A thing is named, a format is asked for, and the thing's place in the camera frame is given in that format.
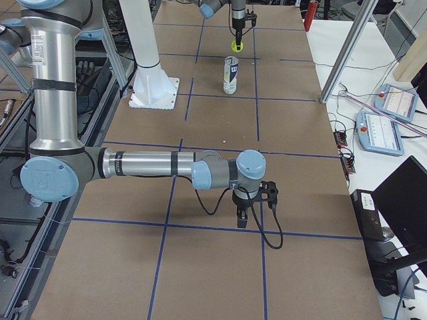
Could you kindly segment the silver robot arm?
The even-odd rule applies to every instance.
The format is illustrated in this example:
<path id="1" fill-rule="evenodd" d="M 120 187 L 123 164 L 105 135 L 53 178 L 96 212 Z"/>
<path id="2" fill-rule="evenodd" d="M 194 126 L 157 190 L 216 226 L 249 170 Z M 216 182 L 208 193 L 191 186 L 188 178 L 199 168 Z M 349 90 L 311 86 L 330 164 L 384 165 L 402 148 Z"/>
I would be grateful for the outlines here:
<path id="1" fill-rule="evenodd" d="M 256 150 L 226 160 L 214 151 L 126 152 L 84 145 L 77 134 L 75 44 L 83 32 L 103 33 L 103 4 L 22 1 L 21 18 L 31 34 L 37 128 L 20 173 L 30 195 L 53 203 L 97 179 L 182 177 L 196 191 L 231 190 L 240 228 L 254 212 L 254 203 L 266 201 L 275 208 L 277 192 L 263 180 L 266 160 Z"/>
<path id="2" fill-rule="evenodd" d="M 84 40 L 100 40 L 104 34 L 104 27 L 101 26 L 102 22 L 98 13 L 95 13 L 95 26 L 86 27 L 92 18 L 93 13 L 96 11 L 94 1 L 18 1 L 18 3 L 28 9 L 35 11 L 48 11 L 66 2 L 76 6 L 76 8 L 82 8 L 84 4 L 89 5 L 89 13 L 83 18 L 81 38 Z M 246 27 L 246 21 L 249 19 L 249 12 L 246 10 L 245 1 L 200 1 L 199 11 L 206 18 L 210 19 L 214 14 L 219 11 L 226 3 L 231 3 L 232 10 L 232 27 L 234 32 L 230 31 L 235 37 L 232 43 L 232 50 L 236 53 L 240 52 L 244 48 L 242 37 L 245 35 L 243 32 Z"/>

